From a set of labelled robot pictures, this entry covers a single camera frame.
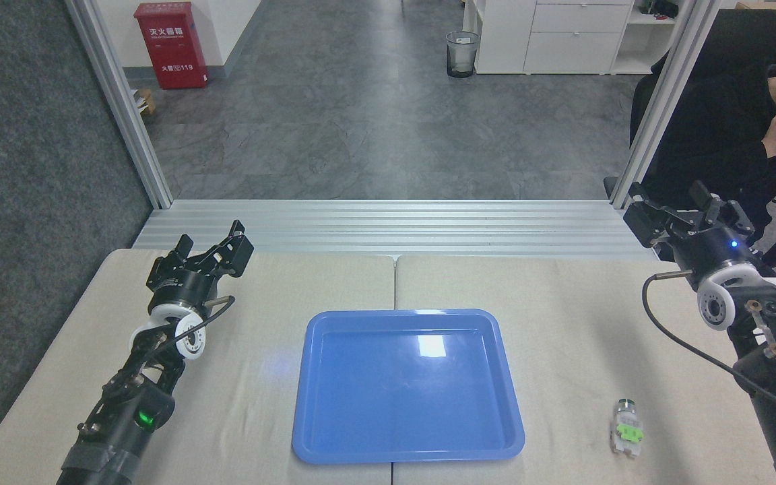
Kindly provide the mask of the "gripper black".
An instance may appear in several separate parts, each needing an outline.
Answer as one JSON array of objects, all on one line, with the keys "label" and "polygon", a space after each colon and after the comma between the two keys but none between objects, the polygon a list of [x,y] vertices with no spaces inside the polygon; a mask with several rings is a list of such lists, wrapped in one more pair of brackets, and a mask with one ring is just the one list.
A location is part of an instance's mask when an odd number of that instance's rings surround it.
[{"label": "gripper black", "polygon": [[724,201],[702,184],[694,181],[689,195],[699,207],[700,216],[693,224],[698,232],[687,231],[686,213],[666,205],[659,205],[647,196],[639,182],[628,188],[632,202],[623,221],[644,247],[653,247],[659,239],[670,234],[674,260],[681,270],[691,270],[687,277],[692,288],[721,268],[750,263],[758,267],[760,261],[746,245],[744,236],[754,234],[754,224],[736,200]]},{"label": "gripper black", "polygon": [[228,236],[207,252],[190,257],[190,270],[178,269],[185,264],[192,249],[192,239],[182,234],[176,247],[165,257],[155,260],[147,279],[153,292],[148,313],[161,304],[184,306],[200,316],[209,316],[206,302],[218,297],[218,280],[222,276],[241,277],[255,246],[245,234],[245,227],[235,219]]}]

